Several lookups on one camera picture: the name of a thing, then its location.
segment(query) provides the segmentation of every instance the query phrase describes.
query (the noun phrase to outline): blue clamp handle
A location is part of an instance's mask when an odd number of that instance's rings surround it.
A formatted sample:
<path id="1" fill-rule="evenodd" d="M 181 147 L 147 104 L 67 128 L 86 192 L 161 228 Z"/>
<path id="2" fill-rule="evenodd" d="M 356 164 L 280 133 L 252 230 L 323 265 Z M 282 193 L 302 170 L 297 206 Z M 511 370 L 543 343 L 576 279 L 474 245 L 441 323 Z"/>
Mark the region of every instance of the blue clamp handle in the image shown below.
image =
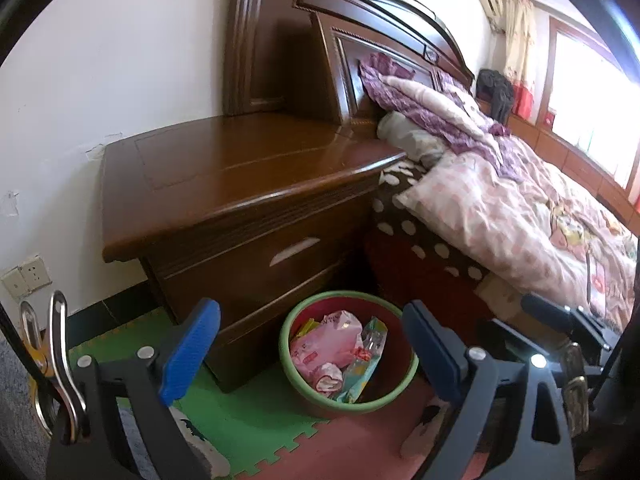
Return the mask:
<path id="1" fill-rule="evenodd" d="M 404 306 L 402 328 L 437 396 L 454 405 L 462 402 L 468 361 L 456 333 L 443 328 L 419 300 Z"/>
<path id="2" fill-rule="evenodd" d="M 162 345 L 154 372 L 160 383 L 158 395 L 166 406 L 187 393 L 219 330 L 220 306 L 203 298 Z"/>

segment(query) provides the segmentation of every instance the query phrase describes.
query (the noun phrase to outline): electrical outlet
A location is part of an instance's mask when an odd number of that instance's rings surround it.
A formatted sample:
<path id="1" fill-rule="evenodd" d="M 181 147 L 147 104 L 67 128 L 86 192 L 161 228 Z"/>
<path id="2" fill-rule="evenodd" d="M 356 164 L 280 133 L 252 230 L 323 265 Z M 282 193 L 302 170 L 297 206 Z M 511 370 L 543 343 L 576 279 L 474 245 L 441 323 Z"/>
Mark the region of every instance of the electrical outlet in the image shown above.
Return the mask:
<path id="1" fill-rule="evenodd" d="M 20 300 L 20 298 L 27 296 L 31 292 L 29 285 L 24 281 L 20 269 L 17 267 L 11 269 L 2 277 L 2 283 L 4 283 L 6 290 L 14 297 L 14 300 Z"/>
<path id="2" fill-rule="evenodd" d="M 36 256 L 33 260 L 23 263 L 19 269 L 24 281 L 32 292 L 51 283 L 51 278 L 47 273 L 47 268 L 44 266 L 44 262 L 39 256 Z"/>

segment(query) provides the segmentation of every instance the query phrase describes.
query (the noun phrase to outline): baseboard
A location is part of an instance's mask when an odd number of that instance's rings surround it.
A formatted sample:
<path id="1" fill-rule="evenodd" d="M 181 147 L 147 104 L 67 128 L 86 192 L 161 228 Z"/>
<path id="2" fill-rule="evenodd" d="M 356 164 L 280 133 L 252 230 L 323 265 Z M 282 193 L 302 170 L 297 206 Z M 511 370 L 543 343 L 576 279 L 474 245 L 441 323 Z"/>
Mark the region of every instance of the baseboard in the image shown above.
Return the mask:
<path id="1" fill-rule="evenodd" d="M 69 316 L 66 322 L 67 345 L 69 348 L 78 346 L 158 306 L 148 282 L 130 286 Z"/>

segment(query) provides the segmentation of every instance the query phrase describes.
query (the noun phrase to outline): carved wooden headboard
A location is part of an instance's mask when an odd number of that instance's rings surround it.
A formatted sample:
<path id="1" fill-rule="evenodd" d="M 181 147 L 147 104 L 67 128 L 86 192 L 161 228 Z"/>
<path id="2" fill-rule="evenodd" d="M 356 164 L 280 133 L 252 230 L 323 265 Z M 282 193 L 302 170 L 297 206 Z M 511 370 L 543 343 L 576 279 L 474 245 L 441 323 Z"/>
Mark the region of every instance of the carved wooden headboard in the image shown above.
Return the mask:
<path id="1" fill-rule="evenodd" d="M 382 111 L 358 61 L 380 51 L 433 88 L 434 66 L 473 81 L 447 27 L 417 0 L 231 0 L 225 114 L 286 110 L 370 137 Z"/>

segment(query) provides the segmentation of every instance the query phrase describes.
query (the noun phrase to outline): wooden nightstand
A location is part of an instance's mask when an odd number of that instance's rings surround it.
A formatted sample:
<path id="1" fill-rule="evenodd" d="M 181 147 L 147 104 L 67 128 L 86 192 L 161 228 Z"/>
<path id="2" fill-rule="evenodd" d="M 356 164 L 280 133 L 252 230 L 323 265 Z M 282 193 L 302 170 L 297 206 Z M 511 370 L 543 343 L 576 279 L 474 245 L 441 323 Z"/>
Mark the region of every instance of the wooden nightstand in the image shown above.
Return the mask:
<path id="1" fill-rule="evenodd" d="M 222 308 L 207 365 L 229 391 L 272 362 L 286 313 L 350 286 L 350 254 L 380 170 L 404 154 L 285 114 L 215 117 L 110 144 L 102 179 L 105 261 L 140 259 L 182 321 Z"/>

